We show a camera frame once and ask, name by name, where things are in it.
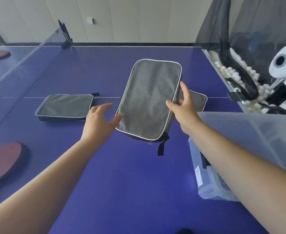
pile of white balls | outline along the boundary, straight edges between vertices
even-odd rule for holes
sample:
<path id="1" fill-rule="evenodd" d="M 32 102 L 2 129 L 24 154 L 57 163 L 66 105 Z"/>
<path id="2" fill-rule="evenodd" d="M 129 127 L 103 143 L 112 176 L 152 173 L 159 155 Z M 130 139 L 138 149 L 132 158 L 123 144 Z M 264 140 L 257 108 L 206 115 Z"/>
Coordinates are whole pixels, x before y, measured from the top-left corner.
<path id="1" fill-rule="evenodd" d="M 265 101 L 265 99 L 274 92 L 274 90 L 269 90 L 270 85 L 264 84 L 260 85 L 258 82 L 258 79 L 260 77 L 260 74 L 258 74 L 255 70 L 252 69 L 252 67 L 247 66 L 246 62 L 240 59 L 241 62 L 240 65 L 247 71 L 247 73 L 250 75 L 250 77 L 255 82 L 255 85 L 258 88 L 259 96 L 255 100 L 252 101 L 243 101 L 242 104 L 246 105 L 246 108 L 248 112 L 250 113 L 266 113 L 268 111 L 267 108 L 262 108 L 262 106 L 259 103 L 266 104 L 267 106 L 273 107 L 274 104 L 269 105 L 268 102 Z M 233 78 L 239 85 L 241 85 L 244 89 L 246 89 L 246 86 L 244 82 L 242 81 L 241 77 L 239 76 L 239 73 L 233 69 L 232 67 L 226 68 L 225 66 L 221 65 L 219 61 L 216 61 L 215 66 L 219 69 L 219 72 L 223 76 L 223 78 Z"/>

person's right hand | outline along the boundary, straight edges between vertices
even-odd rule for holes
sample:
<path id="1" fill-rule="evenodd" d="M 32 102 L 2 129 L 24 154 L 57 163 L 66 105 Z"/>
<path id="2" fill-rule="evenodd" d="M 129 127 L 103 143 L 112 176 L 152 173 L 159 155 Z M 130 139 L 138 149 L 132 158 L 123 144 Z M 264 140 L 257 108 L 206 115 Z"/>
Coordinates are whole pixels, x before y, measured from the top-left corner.
<path id="1" fill-rule="evenodd" d="M 175 118 L 180 123 L 183 132 L 190 135 L 191 130 L 196 123 L 202 121 L 196 112 L 195 104 L 188 87 L 182 81 L 180 82 L 180 86 L 184 96 L 184 100 L 179 100 L 180 106 L 170 101 L 167 101 L 166 105 L 174 112 Z"/>

white label sticker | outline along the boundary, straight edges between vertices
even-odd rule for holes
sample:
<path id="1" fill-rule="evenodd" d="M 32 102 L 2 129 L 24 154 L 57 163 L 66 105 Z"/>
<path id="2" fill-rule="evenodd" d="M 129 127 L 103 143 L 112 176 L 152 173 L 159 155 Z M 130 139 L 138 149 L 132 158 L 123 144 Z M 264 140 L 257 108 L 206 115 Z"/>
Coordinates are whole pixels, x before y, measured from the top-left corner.
<path id="1" fill-rule="evenodd" d="M 197 166 L 197 168 L 195 169 L 195 176 L 196 176 L 197 185 L 198 187 L 200 187 L 203 184 L 203 180 L 201 178 L 199 166 Z"/>

transparent plastic bin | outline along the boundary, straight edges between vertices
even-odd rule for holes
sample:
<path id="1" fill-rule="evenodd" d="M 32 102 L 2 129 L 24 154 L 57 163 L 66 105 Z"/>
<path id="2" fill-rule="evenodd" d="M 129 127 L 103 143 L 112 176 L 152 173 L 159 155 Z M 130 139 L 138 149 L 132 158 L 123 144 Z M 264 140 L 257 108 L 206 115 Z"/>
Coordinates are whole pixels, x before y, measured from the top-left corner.
<path id="1" fill-rule="evenodd" d="M 286 169 L 286 115 L 202 112 L 200 118 L 240 146 Z M 212 166 L 204 169 L 200 151 L 189 139 L 198 193 L 204 199 L 238 201 Z"/>

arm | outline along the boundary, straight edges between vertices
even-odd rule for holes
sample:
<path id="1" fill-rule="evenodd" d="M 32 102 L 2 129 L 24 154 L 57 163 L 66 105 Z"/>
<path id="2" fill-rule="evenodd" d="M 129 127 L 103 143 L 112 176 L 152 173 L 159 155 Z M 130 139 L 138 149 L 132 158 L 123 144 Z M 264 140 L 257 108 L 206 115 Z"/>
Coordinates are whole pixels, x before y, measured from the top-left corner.
<path id="1" fill-rule="evenodd" d="M 167 102 L 188 134 L 248 211 L 271 234 L 286 233 L 286 171 L 243 149 L 204 124 L 181 82 L 181 106 Z"/>
<path id="2" fill-rule="evenodd" d="M 0 204 L 0 233 L 48 233 L 88 161 L 119 125 L 121 114 L 105 121 L 110 106 L 92 107 L 80 141 Z"/>

